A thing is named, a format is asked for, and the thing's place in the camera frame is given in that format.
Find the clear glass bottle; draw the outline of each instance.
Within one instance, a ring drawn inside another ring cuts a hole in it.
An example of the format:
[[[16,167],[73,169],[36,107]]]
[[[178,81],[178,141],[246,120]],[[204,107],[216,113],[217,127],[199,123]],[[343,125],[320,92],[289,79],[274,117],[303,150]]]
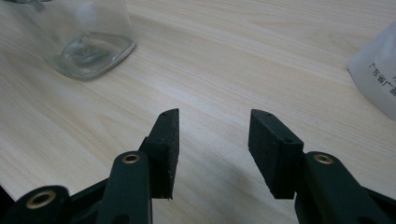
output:
[[[0,5],[33,38],[38,56],[68,77],[101,75],[134,48],[123,0],[0,0]]]

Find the white paper bag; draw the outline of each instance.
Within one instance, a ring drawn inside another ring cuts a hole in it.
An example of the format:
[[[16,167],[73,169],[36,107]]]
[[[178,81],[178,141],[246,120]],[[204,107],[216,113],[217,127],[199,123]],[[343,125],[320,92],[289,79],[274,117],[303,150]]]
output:
[[[396,21],[352,58],[349,73],[361,93],[396,120]]]

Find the wooden table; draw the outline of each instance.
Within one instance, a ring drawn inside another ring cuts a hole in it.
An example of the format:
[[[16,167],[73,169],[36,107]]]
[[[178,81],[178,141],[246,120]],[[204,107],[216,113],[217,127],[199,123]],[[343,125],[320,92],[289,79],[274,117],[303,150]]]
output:
[[[128,0],[137,47],[92,81],[37,59],[1,15],[0,183],[15,198],[76,193],[137,150],[158,115],[180,109],[174,200],[155,223],[298,223],[248,152],[251,108],[339,158],[396,198],[396,122],[355,87],[347,63],[396,20],[394,0]]]

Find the brass insert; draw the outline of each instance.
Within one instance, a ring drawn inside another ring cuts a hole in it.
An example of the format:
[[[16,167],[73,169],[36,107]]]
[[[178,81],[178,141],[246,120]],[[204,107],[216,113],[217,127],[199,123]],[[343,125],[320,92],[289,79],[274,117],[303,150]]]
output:
[[[56,193],[52,189],[38,192],[35,196],[30,198],[29,201],[27,201],[26,207],[30,209],[37,209],[46,206],[52,202],[55,197]]]
[[[323,163],[323,164],[326,164],[326,165],[329,165],[329,164],[332,164],[332,163],[333,163],[332,158],[330,158],[330,157],[328,157],[328,156],[325,156],[325,155],[322,155],[322,154],[317,154],[317,155],[315,155],[315,156],[314,156],[314,159],[315,159],[316,161],[318,161],[318,162],[320,162],[320,163]]]
[[[140,160],[140,157],[138,155],[134,155],[134,154],[127,155],[124,158],[122,158],[122,161],[124,163],[135,163],[139,160]]]

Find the wood grain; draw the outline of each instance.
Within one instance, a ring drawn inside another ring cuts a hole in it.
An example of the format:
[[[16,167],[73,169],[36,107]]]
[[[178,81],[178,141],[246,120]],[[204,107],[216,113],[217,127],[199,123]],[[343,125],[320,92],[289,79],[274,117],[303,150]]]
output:
[[[396,198],[396,122],[356,89],[349,59],[396,20],[392,0],[127,0],[137,47],[92,81],[57,74],[0,14],[0,183],[76,193],[180,109],[173,201],[155,223],[298,223],[248,153],[251,108]]]

